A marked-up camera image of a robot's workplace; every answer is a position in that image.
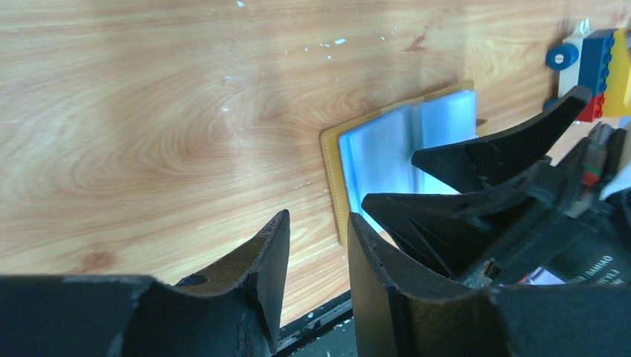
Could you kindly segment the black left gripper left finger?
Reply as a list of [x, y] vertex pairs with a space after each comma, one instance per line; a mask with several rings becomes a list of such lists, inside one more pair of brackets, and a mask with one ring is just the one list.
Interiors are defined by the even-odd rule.
[[3, 356], [273, 356], [290, 216], [174, 285], [149, 275], [1, 277]]

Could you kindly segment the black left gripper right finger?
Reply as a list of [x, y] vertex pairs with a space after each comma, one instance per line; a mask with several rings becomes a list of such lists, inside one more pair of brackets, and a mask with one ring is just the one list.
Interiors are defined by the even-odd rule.
[[348, 219], [360, 356], [628, 356], [627, 286], [470, 289]]

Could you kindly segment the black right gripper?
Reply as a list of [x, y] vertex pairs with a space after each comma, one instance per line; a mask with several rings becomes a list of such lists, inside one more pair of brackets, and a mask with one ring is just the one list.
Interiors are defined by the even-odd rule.
[[371, 193], [362, 208], [398, 247], [467, 286], [542, 268], [567, 284], [630, 283], [630, 131], [598, 125], [558, 164], [540, 161], [587, 107], [573, 87], [525, 122], [414, 152], [461, 195]]

